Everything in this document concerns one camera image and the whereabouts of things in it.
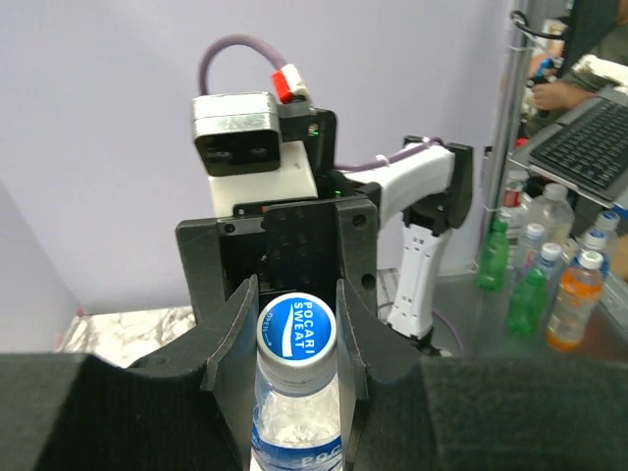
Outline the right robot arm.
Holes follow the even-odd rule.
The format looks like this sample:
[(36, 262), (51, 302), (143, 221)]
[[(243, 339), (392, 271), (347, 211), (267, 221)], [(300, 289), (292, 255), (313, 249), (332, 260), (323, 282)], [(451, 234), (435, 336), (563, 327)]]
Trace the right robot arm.
[(297, 291), (334, 303), (338, 281), (377, 309), (378, 232), (401, 215), (388, 323), (416, 347), (429, 346), (438, 268), (470, 204), (471, 148), (410, 136), (399, 161), (342, 171), (336, 114), (265, 94), (201, 96), (191, 128), (215, 203), (214, 218), (176, 230), (198, 323)]

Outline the blue label water bottle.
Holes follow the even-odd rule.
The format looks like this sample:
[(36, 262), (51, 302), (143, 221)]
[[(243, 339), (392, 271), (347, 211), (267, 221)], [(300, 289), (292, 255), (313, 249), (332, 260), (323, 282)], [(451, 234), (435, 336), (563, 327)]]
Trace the blue label water bottle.
[(257, 348), (251, 449), (262, 470), (342, 469), (337, 345), (327, 367), (282, 374)]

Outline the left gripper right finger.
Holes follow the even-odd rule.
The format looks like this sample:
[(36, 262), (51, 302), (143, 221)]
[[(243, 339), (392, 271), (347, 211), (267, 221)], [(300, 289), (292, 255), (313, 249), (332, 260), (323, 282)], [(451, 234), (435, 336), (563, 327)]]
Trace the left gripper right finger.
[(429, 357), (337, 285), (347, 470), (623, 470), (627, 366)]

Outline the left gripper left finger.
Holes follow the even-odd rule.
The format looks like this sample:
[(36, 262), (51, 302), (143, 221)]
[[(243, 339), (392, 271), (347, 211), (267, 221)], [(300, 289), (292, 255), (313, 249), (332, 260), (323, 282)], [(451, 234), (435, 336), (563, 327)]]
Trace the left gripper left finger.
[(245, 470), (258, 284), (121, 368), (92, 354), (1, 358), (5, 470)]

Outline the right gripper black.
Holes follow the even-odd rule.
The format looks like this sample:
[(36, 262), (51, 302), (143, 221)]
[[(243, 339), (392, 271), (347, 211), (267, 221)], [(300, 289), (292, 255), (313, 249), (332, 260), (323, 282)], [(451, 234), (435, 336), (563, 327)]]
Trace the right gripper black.
[(176, 240), (195, 320), (215, 318), (251, 277), (258, 280), (262, 304), (301, 291), (334, 305), (337, 282), (344, 280), (375, 314), (378, 231), (379, 209), (365, 195), (182, 221)]

